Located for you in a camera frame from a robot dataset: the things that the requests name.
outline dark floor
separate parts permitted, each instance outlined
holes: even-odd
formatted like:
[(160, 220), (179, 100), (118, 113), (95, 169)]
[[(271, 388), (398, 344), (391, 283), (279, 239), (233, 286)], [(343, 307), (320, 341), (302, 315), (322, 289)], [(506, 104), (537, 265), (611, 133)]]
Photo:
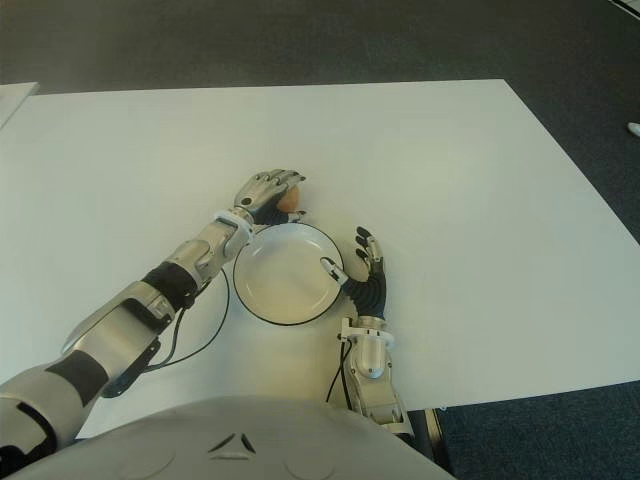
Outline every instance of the dark floor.
[[(0, 83), (40, 93), (476, 78), (505, 78), (640, 239), (640, 21), (606, 0), (0, 2)], [(640, 478), (637, 384), (596, 392), (441, 414), (456, 474)]]

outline robot finger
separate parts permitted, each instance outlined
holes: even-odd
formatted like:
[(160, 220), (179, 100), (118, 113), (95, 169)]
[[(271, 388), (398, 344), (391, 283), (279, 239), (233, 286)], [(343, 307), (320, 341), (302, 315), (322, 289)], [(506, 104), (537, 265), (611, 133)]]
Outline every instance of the robot finger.
[(376, 241), (375, 237), (364, 227), (358, 227), (356, 231), (358, 232), (358, 235), (360, 235), (360, 238), (365, 240), (366, 245), (364, 246), (366, 247), (371, 259), (374, 262), (379, 262), (382, 259), (382, 248), (380, 248), (380, 244)]
[(267, 172), (267, 174), (265, 176), (263, 176), (262, 178), (265, 181), (270, 181), (273, 180), (274, 178), (276, 178), (278, 176), (278, 174), (284, 172), (284, 170), (282, 170), (281, 168), (276, 168), (274, 170), (271, 170), (270, 172)]
[(305, 180), (305, 177), (294, 170), (285, 170), (280, 172), (276, 177), (279, 183), (285, 184), (287, 189), (293, 188), (298, 182)]
[(357, 236), (357, 235), (356, 235), (356, 242), (357, 242), (357, 243), (358, 243), (358, 245), (360, 245), (362, 248), (367, 248), (367, 241), (366, 241), (364, 238), (362, 238), (362, 237), (360, 237), (360, 236)]
[(252, 175), (249, 180), (245, 182), (245, 184), (240, 189), (241, 192), (246, 191), (254, 187), (256, 184), (260, 183), (260, 180), (267, 175), (267, 172), (260, 172), (255, 175)]
[(358, 255), (362, 259), (364, 264), (367, 266), (367, 270), (371, 272), (371, 261), (369, 259), (369, 254), (361, 248), (356, 248), (356, 255)]
[(304, 210), (298, 210), (289, 214), (289, 223), (298, 223), (307, 214)]
[(329, 257), (322, 257), (320, 259), (320, 264), (322, 265), (322, 268), (324, 268), (326, 272), (340, 285), (344, 285), (347, 280), (349, 280), (349, 275), (344, 273), (342, 269), (336, 265), (336, 262), (331, 260)]

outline small orange object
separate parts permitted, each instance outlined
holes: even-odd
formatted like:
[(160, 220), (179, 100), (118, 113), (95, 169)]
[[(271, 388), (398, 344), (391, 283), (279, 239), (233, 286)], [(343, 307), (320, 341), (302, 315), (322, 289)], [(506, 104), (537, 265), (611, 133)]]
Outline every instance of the small orange object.
[(298, 208), (298, 201), (300, 200), (300, 190), (297, 186), (293, 187), (287, 192), (287, 194), (278, 202), (278, 209), (286, 213), (293, 213)]

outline silver metal arm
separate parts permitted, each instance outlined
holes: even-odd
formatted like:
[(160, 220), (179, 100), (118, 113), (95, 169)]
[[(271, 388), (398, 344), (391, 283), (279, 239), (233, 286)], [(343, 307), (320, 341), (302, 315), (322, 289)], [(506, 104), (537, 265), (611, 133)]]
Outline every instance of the silver metal arm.
[(256, 219), (282, 220), (278, 200), (303, 179), (284, 170), (251, 177), (236, 206), (80, 323), (59, 359), (0, 385), (0, 478), (72, 443), (100, 395), (126, 390), (176, 313), (251, 240)]
[(413, 437), (407, 411), (391, 383), (394, 339), (386, 330), (384, 307), (387, 297), (384, 257), (373, 235), (357, 228), (356, 254), (366, 264), (369, 277), (360, 282), (343, 272), (330, 258), (320, 263), (353, 301), (358, 317), (342, 320), (341, 342), (351, 342), (344, 361), (347, 395), (351, 409), (370, 418), (396, 435)]

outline black cable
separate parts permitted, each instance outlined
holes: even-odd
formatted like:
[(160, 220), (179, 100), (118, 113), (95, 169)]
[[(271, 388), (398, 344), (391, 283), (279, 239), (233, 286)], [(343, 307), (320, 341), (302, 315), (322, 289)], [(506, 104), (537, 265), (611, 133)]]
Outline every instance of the black cable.
[(144, 369), (144, 372), (152, 372), (153, 370), (157, 370), (158, 368), (166, 365), (169, 361), (171, 361), (171, 359), (173, 358), (173, 354), (176, 353), (176, 347), (178, 346), (178, 332), (180, 331), (180, 324), (182, 323), (182, 318), (184, 317), (184, 312), (186, 311), (186, 308), (180, 310), (180, 314), (178, 315), (176, 324), (173, 326), (173, 338), (171, 340), (171, 350), (169, 351), (169, 355), (167, 355), (164, 360), (156, 363), (155, 365), (148, 365), (147, 368)]
[[(213, 336), (202, 347), (198, 348), (194, 352), (191, 352), (189, 355), (186, 355), (186, 356), (184, 356), (182, 358), (179, 358), (178, 360), (170, 361), (171, 358), (173, 357), (173, 354), (175, 353), (176, 346), (178, 344), (178, 333), (180, 331), (180, 324), (182, 322), (182, 317), (184, 315), (184, 312), (186, 311), (185, 309), (181, 310), (180, 311), (180, 315), (178, 316), (178, 319), (176, 320), (176, 326), (174, 327), (174, 330), (173, 330), (173, 341), (172, 341), (172, 344), (171, 344), (171, 351), (169, 352), (169, 355), (167, 355), (167, 357), (162, 362), (157, 363), (155, 365), (149, 365), (144, 370), (143, 373), (153, 372), (155, 370), (159, 370), (161, 368), (168, 367), (170, 365), (175, 365), (176, 363), (183, 362), (183, 361), (193, 357), (194, 355), (200, 353), (202, 350), (204, 350), (209, 345), (211, 345), (213, 343), (213, 341), (217, 338), (218, 334), (220, 333), (220, 330), (222, 330), (222, 326), (224, 325), (225, 320), (227, 319), (227, 314), (229, 313), (229, 303), (230, 303), (230, 300), (231, 300), (231, 290), (230, 290), (230, 287), (229, 287), (229, 277), (227, 277), (227, 272), (225, 272), (224, 270), (220, 270), (220, 271), (222, 272), (222, 275), (224, 276), (224, 281), (225, 281), (225, 284), (227, 286), (227, 304), (225, 305), (225, 308), (224, 308), (224, 314), (222, 315), (222, 321), (220, 322), (220, 325), (218, 326), (218, 328), (215, 331), (215, 333), (213, 334)], [(196, 293), (194, 299), (198, 298), (198, 296), (202, 292), (204, 292), (204, 290), (210, 285), (210, 283), (211, 282), (206, 283), (200, 289), (200, 291), (198, 291), (198, 293)]]
[[(331, 392), (333, 391), (333, 387), (336, 384), (336, 380), (338, 379), (338, 375), (340, 374), (340, 372), (342, 372), (343, 379), (344, 379), (344, 361), (347, 359), (349, 352), (351, 352), (351, 347), (353, 347), (351, 340), (347, 340), (347, 342), (349, 342), (349, 348), (347, 350), (347, 353), (344, 353), (344, 343), (340, 345), (340, 365), (338, 365), (338, 370), (336, 371), (336, 374), (333, 376), (333, 380), (331, 381), (331, 386), (329, 387), (329, 391), (327, 392), (327, 398), (324, 399), (325, 402), (329, 402), (329, 398), (331, 398)], [(349, 405), (349, 409), (351, 409), (351, 400), (349, 399), (349, 394), (347, 393), (346, 381), (342, 384), (342, 386), (344, 388), (345, 398), (347, 399), (347, 405)]]
[[(351, 347), (353, 346), (351, 344), (351, 340), (347, 340), (349, 342), (349, 351), (345, 354), (344, 358), (347, 358), (347, 355), (349, 355), (349, 352), (351, 351)], [(340, 377), (342, 378), (342, 390), (344, 391), (344, 399), (347, 402), (347, 408), (349, 410), (351, 410), (351, 399), (349, 398), (349, 390), (347, 390), (347, 379), (345, 378), (345, 374), (344, 374), (344, 359), (342, 360), (342, 362), (340, 362)]]

